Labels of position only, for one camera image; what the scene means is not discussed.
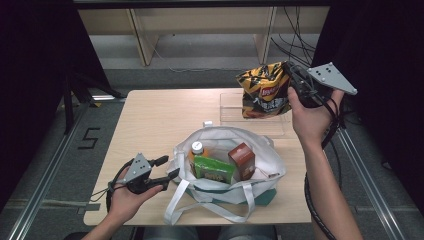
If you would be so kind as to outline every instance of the human hand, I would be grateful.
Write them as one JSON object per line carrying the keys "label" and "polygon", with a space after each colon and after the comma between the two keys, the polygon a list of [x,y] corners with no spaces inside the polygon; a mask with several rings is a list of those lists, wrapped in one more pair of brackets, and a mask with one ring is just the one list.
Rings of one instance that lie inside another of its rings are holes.
{"label": "human hand", "polygon": [[[127,167],[119,176],[119,179],[125,177],[128,172]],[[134,194],[126,187],[122,187],[122,184],[115,184],[115,191],[112,194],[111,206],[109,209],[108,216],[112,217],[119,223],[124,224],[128,220],[134,217],[140,206],[148,199],[155,196],[157,193],[162,191],[163,186],[158,185],[150,188],[142,194]]]}
{"label": "human hand", "polygon": [[[331,114],[324,106],[318,108],[305,108],[299,101],[293,87],[289,87],[287,95],[292,107],[293,128],[300,142],[302,144],[321,144],[322,137],[331,123]],[[336,112],[336,107],[340,106],[343,95],[343,91],[333,91],[331,98],[337,106],[334,106],[333,101],[328,101],[328,105],[334,112]]]}

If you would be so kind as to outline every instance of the chip bag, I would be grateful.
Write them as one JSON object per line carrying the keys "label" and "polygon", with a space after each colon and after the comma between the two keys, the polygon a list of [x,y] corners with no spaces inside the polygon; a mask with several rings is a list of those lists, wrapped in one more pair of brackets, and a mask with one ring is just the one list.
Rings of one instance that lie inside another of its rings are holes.
{"label": "chip bag", "polygon": [[291,109],[287,98],[290,77],[285,62],[273,63],[236,76],[243,87],[243,118],[268,118]]}

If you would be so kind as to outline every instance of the forearm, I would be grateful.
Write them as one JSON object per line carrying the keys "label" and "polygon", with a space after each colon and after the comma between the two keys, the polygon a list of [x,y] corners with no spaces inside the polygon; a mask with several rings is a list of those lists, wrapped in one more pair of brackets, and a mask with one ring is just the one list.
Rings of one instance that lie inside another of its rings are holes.
{"label": "forearm", "polygon": [[111,216],[106,216],[102,222],[99,223],[90,233],[88,233],[84,240],[108,240],[112,238],[113,234],[122,226],[120,221]]}
{"label": "forearm", "polygon": [[[337,239],[361,239],[352,212],[334,178],[319,143],[302,142],[312,202],[320,218]],[[326,239],[314,223],[315,236]]]}

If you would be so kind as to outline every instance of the wooden table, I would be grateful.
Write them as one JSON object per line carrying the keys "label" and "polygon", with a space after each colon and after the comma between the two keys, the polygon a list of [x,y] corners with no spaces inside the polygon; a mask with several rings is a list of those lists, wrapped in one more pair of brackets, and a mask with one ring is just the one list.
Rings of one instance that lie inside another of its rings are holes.
{"label": "wooden table", "polygon": [[[204,121],[210,120],[214,125],[239,126],[270,136],[285,161],[287,174],[278,183],[276,197],[268,206],[257,206],[247,224],[310,222],[303,194],[304,155],[292,129],[291,112],[267,120],[244,120],[241,117],[241,93],[241,88],[130,92],[93,193],[104,189],[137,152],[142,152],[147,159],[169,155],[171,160],[173,147],[203,127]],[[166,164],[153,168],[151,178],[165,176],[166,168]],[[167,191],[144,203],[126,224],[164,225],[163,215],[175,189],[176,184],[170,183]],[[99,202],[99,211],[86,212],[85,224],[97,225],[106,215],[105,197]],[[194,200],[185,194],[178,207],[192,203]],[[238,214],[243,214],[246,209],[245,205],[225,204],[224,207]],[[202,207],[185,212],[177,222],[177,225],[224,224],[231,222]]]}

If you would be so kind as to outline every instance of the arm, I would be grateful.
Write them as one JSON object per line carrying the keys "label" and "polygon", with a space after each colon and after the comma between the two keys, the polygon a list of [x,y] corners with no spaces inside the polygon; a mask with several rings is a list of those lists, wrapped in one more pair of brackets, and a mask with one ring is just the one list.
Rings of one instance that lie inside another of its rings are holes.
{"label": "arm", "polygon": [[[331,167],[321,147],[322,136],[330,125],[331,116],[324,107],[308,109],[299,102],[293,88],[288,97],[292,106],[293,128],[305,153],[306,170],[315,209],[324,224],[337,239],[362,239],[358,225],[340,191]],[[334,90],[332,99],[340,104],[343,92]],[[336,106],[329,101],[333,109]],[[316,239],[327,239],[313,221]]]}
{"label": "arm", "polygon": [[[123,178],[128,168],[122,171],[119,178]],[[109,213],[91,232],[83,239],[85,240],[102,240],[110,239],[113,234],[128,220],[134,217],[140,206],[148,199],[155,196],[162,190],[163,186],[155,186],[146,192],[136,195],[130,192],[126,187],[118,188],[112,195],[112,201]]]}

